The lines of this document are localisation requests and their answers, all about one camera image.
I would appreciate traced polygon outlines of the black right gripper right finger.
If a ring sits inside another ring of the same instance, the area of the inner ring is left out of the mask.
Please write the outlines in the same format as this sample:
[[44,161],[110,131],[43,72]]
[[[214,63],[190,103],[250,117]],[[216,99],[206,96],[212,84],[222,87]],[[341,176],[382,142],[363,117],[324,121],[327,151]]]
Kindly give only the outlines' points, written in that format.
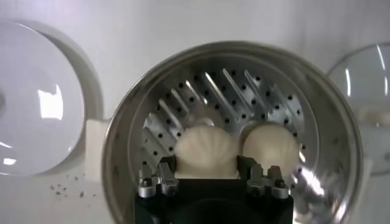
[[282,178],[279,166],[271,166],[267,173],[255,159],[237,156],[239,177],[246,183],[247,193],[253,197],[269,194],[272,198],[284,200],[289,197],[288,185]]

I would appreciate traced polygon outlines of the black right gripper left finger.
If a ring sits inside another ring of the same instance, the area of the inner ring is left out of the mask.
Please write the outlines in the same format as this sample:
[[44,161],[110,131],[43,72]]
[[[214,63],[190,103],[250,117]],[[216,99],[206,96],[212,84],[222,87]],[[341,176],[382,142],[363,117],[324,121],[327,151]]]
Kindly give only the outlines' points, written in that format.
[[175,177],[176,157],[162,157],[153,172],[150,165],[142,164],[139,170],[138,195],[151,198],[161,193],[165,196],[176,194],[179,181]]

